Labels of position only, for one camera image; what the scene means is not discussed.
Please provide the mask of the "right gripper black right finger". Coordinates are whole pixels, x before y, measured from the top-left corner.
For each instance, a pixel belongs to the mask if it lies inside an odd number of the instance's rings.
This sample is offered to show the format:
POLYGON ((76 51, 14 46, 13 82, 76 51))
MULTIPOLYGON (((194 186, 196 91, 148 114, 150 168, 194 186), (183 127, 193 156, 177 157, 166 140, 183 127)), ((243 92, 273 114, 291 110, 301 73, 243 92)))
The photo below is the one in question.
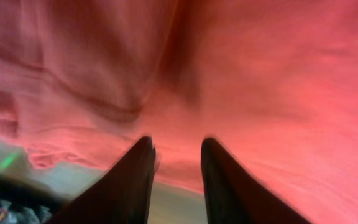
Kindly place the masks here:
POLYGON ((214 138, 202 142, 201 171, 209 224, 309 223, 258 183, 214 138))

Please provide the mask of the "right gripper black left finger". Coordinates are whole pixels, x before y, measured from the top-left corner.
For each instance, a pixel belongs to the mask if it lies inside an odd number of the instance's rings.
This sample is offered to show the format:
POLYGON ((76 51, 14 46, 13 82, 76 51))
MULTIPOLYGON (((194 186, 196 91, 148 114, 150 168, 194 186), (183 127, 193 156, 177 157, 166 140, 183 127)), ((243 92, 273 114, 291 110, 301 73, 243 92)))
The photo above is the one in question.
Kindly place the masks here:
POLYGON ((140 138, 97 183, 49 224, 146 224, 155 174, 152 138, 140 138))

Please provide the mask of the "orange McKinney Boyd soccer t-shirt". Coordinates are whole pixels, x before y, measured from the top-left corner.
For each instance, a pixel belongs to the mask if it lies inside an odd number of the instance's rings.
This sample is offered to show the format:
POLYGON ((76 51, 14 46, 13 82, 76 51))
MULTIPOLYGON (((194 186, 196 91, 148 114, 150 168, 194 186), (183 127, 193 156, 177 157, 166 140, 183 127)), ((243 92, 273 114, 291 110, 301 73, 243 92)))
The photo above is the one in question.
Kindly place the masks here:
POLYGON ((313 223, 358 223, 358 0, 0 1, 0 139, 202 191, 214 135, 313 223))

